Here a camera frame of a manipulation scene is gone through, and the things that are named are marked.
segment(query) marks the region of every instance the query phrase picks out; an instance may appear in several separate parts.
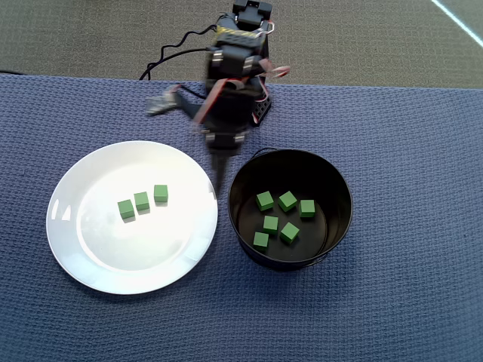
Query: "green cube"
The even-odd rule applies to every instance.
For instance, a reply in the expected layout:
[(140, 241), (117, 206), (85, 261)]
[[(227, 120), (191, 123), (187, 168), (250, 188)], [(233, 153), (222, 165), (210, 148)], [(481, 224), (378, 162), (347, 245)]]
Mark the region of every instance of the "green cube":
[(258, 251), (265, 251), (269, 246), (269, 235), (262, 232), (255, 232), (254, 248)]
[(262, 192), (257, 195), (257, 205), (260, 211), (265, 211), (273, 207), (273, 198), (270, 192)]
[(287, 244), (292, 244), (292, 241), (294, 241), (298, 234), (299, 229), (295, 225), (288, 222), (287, 225), (281, 230), (280, 238)]
[(300, 217), (314, 217), (315, 202), (313, 200), (300, 200), (299, 214)]
[(263, 221), (263, 231), (267, 234), (277, 234), (278, 229), (278, 217), (265, 216)]
[(278, 198), (278, 204), (284, 212), (291, 210), (297, 203), (295, 196), (289, 191)]
[(168, 187), (166, 185), (154, 185), (154, 201), (168, 202)]
[(136, 209), (138, 211), (149, 209), (148, 193), (140, 192), (134, 194), (134, 203), (136, 204)]
[(134, 216), (134, 207), (131, 200), (124, 200), (118, 202), (118, 207), (122, 219), (128, 219)]

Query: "black wire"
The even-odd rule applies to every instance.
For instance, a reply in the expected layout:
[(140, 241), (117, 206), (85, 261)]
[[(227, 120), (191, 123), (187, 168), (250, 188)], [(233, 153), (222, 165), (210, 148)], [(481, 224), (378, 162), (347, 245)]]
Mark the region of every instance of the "black wire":
[[(203, 34), (206, 34), (207, 32), (209, 32), (210, 30), (216, 31), (216, 28), (217, 28), (217, 26), (212, 24), (208, 28), (206, 28), (205, 30), (203, 30), (201, 32), (195, 32), (195, 31), (187, 32), (178, 44), (176, 44), (176, 45), (164, 45), (161, 48), (161, 57), (159, 58), (159, 60), (156, 63), (148, 63), (146, 68), (149, 69), (149, 67), (154, 65), (154, 64), (156, 64), (156, 65), (161, 64), (163, 62), (163, 60), (165, 59), (165, 49), (166, 48), (178, 48), (178, 47), (180, 47), (185, 42), (186, 38), (188, 38), (189, 34), (203, 35)], [(148, 80), (151, 80), (151, 71), (150, 70), (147, 72), (147, 75), (148, 75)]]
[(14, 72), (13, 70), (3, 70), (3, 69), (0, 69), (0, 73), (15, 74), (15, 75), (26, 75), (24, 73)]
[(220, 20), (225, 19), (225, 18), (235, 19), (235, 15), (234, 14), (230, 15), (230, 13), (222, 12), (222, 13), (220, 13), (220, 17), (218, 18), (217, 23)]
[(180, 88), (184, 89), (186, 92), (191, 93), (193, 96), (197, 96), (198, 98), (201, 98), (202, 100), (206, 100), (206, 96), (196, 93), (195, 91), (189, 89), (186, 85), (180, 84)]
[(157, 67), (159, 64), (164, 63), (165, 61), (167, 61), (169, 59), (173, 59), (173, 58), (178, 57), (178, 56), (183, 55), (183, 54), (194, 53), (196, 51), (209, 51), (209, 50), (210, 50), (210, 48), (188, 49), (187, 51), (180, 51), (178, 53), (175, 53), (173, 55), (170, 55), (169, 57), (164, 58), (163, 60), (159, 60), (156, 63), (150, 63), (151, 66), (148, 67), (148, 69), (146, 69), (144, 71), (143, 75), (141, 75), (141, 78), (139, 78), (139, 80), (142, 81), (144, 79), (144, 77), (146, 77), (146, 75), (149, 74), (149, 72), (151, 72), (155, 67)]

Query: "white plate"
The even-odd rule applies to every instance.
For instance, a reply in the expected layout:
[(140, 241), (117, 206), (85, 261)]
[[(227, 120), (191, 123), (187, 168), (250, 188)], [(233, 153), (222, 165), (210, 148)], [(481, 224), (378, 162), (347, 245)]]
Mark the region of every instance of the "white plate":
[[(154, 185), (168, 185), (155, 204)], [(149, 212), (123, 220), (118, 201), (147, 192)], [(77, 162), (48, 205), (52, 253), (77, 281), (107, 293), (136, 294), (183, 277), (204, 256), (217, 227), (208, 175), (188, 155), (146, 141), (116, 143)]]

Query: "black bowl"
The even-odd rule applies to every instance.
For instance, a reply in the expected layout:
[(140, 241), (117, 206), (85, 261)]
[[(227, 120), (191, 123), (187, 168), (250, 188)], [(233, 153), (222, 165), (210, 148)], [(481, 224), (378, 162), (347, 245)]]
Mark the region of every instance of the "black bowl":
[[(270, 191), (275, 205), (260, 212), (255, 198), (265, 191)], [(315, 217), (301, 219), (298, 202), (285, 213), (277, 200), (287, 191), (297, 200), (315, 200)], [(322, 261), (346, 235), (352, 219), (352, 196), (340, 172), (322, 157), (296, 149), (255, 154), (236, 174), (228, 205), (243, 250), (255, 262), (281, 271)], [(269, 236), (269, 246), (261, 253), (253, 248), (253, 241), (255, 232), (263, 232), (265, 215), (278, 217), (278, 234)], [(291, 245), (279, 237), (287, 222), (300, 230)]]

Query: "gray carpet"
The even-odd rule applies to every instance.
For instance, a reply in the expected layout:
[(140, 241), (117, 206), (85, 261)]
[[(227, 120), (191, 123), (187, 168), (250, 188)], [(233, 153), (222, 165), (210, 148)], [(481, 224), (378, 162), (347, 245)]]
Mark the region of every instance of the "gray carpet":
[[(430, 0), (273, 0), (272, 61), (283, 82), (483, 87), (483, 48)], [(139, 78), (164, 44), (204, 29), (231, 0), (2, 0), (0, 69), (73, 77)], [(481, 0), (445, 0), (483, 36)], [(183, 49), (210, 44), (193, 37)], [(155, 79), (201, 79), (203, 54)]]

